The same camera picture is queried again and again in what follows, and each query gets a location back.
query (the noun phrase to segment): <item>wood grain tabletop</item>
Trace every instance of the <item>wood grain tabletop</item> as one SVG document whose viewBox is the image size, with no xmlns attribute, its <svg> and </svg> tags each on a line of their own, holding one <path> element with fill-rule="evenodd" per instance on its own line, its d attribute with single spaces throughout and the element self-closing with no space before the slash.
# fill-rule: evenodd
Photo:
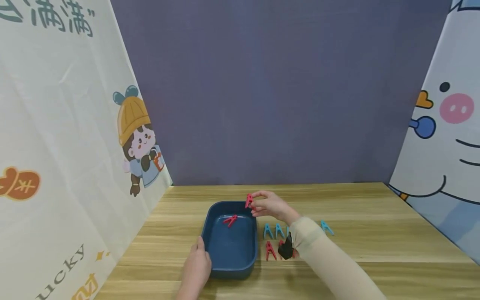
<svg viewBox="0 0 480 300">
<path fill-rule="evenodd" d="M 327 222 L 330 238 L 389 299 L 480 299 L 480 266 L 382 183 L 170 187 L 95 299 L 173 299 L 208 208 L 256 190 L 274 191 L 301 214 Z M 251 276 L 209 280 L 200 299 L 333 299 L 301 259 L 280 260 L 277 253 L 278 261 L 265 260 L 264 225 L 278 222 L 257 221 L 259 256 Z M 271 240 L 274 248 L 278 242 Z"/>
</svg>

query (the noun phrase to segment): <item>printed banner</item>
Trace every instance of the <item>printed banner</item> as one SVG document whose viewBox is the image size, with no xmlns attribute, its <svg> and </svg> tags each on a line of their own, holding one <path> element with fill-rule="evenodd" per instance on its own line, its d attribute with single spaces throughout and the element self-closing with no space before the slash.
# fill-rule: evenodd
<svg viewBox="0 0 480 300">
<path fill-rule="evenodd" d="M 2 298 L 91 300 L 171 179 L 109 0 L 0 0 Z"/>
<path fill-rule="evenodd" d="M 454 1 L 390 185 L 480 263 L 480 1 Z"/>
</svg>

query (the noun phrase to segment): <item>right hand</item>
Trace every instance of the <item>right hand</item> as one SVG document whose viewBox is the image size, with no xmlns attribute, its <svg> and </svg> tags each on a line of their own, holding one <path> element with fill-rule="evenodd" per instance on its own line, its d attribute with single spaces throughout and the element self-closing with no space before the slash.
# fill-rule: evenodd
<svg viewBox="0 0 480 300">
<path fill-rule="evenodd" d="M 301 217 L 295 209 L 290 207 L 287 202 L 278 197 L 274 192 L 258 191 L 252 193 L 252 198 L 260 196 L 266 199 L 255 200 L 250 205 L 254 217 L 273 216 L 277 220 L 285 222 L 288 226 Z"/>
</svg>

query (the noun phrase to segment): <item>purple wall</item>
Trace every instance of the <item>purple wall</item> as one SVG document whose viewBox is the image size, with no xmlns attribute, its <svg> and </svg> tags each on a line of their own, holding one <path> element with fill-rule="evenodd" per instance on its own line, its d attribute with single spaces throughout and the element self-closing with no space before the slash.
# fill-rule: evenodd
<svg viewBox="0 0 480 300">
<path fill-rule="evenodd" d="M 387 181 L 450 3 L 112 0 L 176 185 Z"/>
</svg>

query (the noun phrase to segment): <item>navy blue tray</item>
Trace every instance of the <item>navy blue tray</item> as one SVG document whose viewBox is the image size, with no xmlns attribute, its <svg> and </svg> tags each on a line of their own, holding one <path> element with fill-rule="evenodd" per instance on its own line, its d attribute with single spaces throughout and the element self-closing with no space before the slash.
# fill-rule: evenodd
<svg viewBox="0 0 480 300">
<path fill-rule="evenodd" d="M 237 215 L 228 228 L 225 219 Z M 220 201 L 208 210 L 202 238 L 212 259 L 211 278 L 245 279 L 257 259 L 257 220 L 245 201 Z"/>
</svg>

